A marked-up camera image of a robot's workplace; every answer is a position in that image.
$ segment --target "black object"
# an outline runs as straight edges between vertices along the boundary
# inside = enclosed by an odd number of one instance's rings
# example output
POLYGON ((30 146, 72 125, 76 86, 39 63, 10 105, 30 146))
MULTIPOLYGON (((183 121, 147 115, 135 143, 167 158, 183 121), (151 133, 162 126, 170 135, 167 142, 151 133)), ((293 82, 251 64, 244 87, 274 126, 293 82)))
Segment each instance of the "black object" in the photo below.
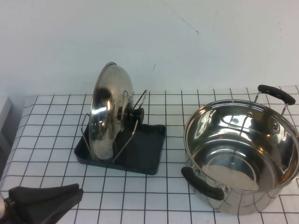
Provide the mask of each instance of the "black object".
POLYGON ((204 180, 197 177, 191 167, 183 167, 181 172, 183 177, 187 180, 187 182, 198 192, 218 201, 224 199, 224 193, 221 188, 211 187, 204 180))
MULTIPOLYGON (((127 126, 123 132, 117 134, 113 145, 115 152, 116 149, 119 150, 126 144, 132 131, 133 127, 127 126)), ((165 135, 166 127, 163 125, 140 125, 114 163, 112 160, 94 161, 83 137, 77 144, 74 153, 78 162, 82 164, 154 175, 158 172, 165 135)), ((84 136, 87 140, 89 139, 88 125, 84 136)))
POLYGON ((284 101, 285 104, 294 105, 296 103, 296 100, 291 95, 278 88, 268 86, 268 85, 259 85, 257 89, 261 93, 269 94, 270 96, 273 96, 277 99, 284 101))
POLYGON ((56 188, 15 187, 4 199, 3 224, 55 224, 66 212, 78 204, 83 195, 79 185, 56 188))

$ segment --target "stainless steel lid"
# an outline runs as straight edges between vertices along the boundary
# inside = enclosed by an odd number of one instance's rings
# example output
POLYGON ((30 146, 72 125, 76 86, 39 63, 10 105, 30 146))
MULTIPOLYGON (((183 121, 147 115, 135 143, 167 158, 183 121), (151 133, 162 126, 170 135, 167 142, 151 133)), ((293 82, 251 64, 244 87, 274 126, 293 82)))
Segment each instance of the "stainless steel lid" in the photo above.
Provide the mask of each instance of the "stainless steel lid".
POLYGON ((117 112, 133 102, 132 95, 128 73, 116 63, 108 63, 99 75, 90 108, 89 144, 94 159, 107 160, 117 154, 113 151, 114 139, 121 130, 117 112))

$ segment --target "black pot handle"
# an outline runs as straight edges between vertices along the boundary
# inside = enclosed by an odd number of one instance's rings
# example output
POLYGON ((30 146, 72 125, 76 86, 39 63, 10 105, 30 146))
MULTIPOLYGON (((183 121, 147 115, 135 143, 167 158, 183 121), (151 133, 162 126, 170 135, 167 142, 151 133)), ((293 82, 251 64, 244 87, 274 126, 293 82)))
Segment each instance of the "black pot handle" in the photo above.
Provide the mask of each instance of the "black pot handle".
POLYGON ((195 175, 191 167, 183 167, 181 172, 186 181, 203 195, 218 201, 224 199, 224 193, 221 188, 215 188, 208 185, 204 180, 195 175))
POLYGON ((291 95, 287 94, 285 91, 282 91, 278 88, 268 86, 268 85, 259 85, 257 89, 261 93, 269 94, 270 96, 273 96, 277 99, 284 101, 285 104, 294 105, 296 103, 296 100, 291 95))

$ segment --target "grid pattern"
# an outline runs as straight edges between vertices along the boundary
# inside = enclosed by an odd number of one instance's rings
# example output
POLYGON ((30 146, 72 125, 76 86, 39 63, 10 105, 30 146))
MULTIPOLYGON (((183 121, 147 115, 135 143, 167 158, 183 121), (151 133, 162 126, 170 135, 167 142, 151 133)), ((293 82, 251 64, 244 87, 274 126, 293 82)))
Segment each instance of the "grid pattern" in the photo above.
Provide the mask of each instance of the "grid pattern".
MULTIPOLYGON (((285 117, 298 129, 299 91, 281 87, 298 102, 285 117)), ((91 95, 27 97, 0 190, 8 197, 15 186, 46 188, 78 183, 84 195, 59 223, 198 224, 298 223, 298 179, 261 213, 231 216, 203 204, 181 175, 185 165, 184 125, 200 106, 221 99, 253 100, 257 89, 149 92, 144 123, 167 126, 167 137, 156 175, 143 175, 78 163, 74 148, 80 126, 89 112, 91 95)), ((135 94, 137 100, 141 94, 135 94)), ((258 103, 281 112, 284 104, 260 95, 258 103)))

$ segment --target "black tray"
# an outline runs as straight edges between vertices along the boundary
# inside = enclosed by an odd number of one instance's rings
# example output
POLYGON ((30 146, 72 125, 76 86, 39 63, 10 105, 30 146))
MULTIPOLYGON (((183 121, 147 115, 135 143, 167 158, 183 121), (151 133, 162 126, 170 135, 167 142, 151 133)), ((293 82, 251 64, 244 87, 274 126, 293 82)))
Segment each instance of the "black tray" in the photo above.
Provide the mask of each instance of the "black tray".
MULTIPOLYGON (((121 148, 130 138, 131 133, 132 130, 118 133, 114 143, 114 151, 116 151, 115 145, 117 148, 121 148)), ((158 172, 165 135, 166 127, 163 125, 140 125, 114 163, 112 160, 94 161, 83 137, 77 144, 74 153, 78 162, 82 164, 154 175, 158 172)), ((84 131, 84 136, 88 142, 88 125, 84 131)))

